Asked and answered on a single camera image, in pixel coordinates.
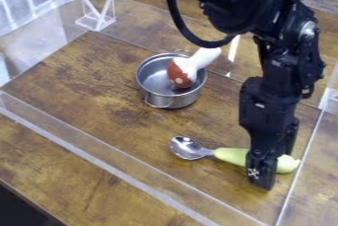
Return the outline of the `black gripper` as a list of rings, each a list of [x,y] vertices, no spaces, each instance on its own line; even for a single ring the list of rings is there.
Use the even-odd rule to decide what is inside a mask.
[[[277,157],[293,151],[299,126],[294,111],[299,99],[301,90],[294,83],[251,77],[241,88],[239,123],[251,139],[246,175],[250,183],[265,190],[275,185]]]

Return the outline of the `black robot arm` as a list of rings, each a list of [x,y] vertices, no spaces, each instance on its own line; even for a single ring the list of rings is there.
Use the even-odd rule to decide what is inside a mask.
[[[201,39],[187,28],[175,0],[167,0],[174,24],[201,47],[219,47],[245,33],[254,35],[263,75],[249,78],[241,89],[239,123],[251,138],[246,175],[261,188],[274,187],[278,157],[290,154],[302,99],[311,97],[323,78],[319,29],[311,9],[301,0],[198,0],[214,28],[226,34],[218,41]]]

